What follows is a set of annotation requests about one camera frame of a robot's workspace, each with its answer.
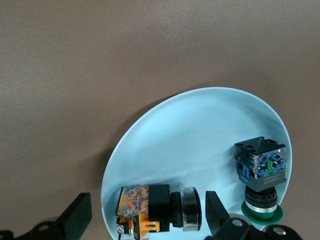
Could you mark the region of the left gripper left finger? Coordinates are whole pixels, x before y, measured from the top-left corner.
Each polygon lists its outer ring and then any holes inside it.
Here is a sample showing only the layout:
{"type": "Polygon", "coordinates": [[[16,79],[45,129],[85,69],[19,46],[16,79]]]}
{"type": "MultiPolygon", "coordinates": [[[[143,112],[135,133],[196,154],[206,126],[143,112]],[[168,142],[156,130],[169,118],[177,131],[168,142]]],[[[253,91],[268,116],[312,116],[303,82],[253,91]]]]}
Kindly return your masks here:
{"type": "Polygon", "coordinates": [[[15,237],[2,230],[2,240],[79,240],[92,220],[92,201],[89,192],[80,193],[55,221],[43,221],[23,235],[15,237]]]}

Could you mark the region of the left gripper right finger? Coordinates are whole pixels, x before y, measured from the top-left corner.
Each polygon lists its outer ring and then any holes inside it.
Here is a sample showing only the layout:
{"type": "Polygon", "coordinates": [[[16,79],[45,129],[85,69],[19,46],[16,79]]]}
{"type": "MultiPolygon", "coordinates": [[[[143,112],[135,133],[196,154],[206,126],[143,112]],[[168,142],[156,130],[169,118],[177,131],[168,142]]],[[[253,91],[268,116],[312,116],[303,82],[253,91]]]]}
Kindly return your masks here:
{"type": "Polygon", "coordinates": [[[215,191],[205,193],[205,217],[211,232],[207,240],[300,240],[302,237],[285,225],[270,225],[265,232],[239,217],[230,217],[215,191]]]}

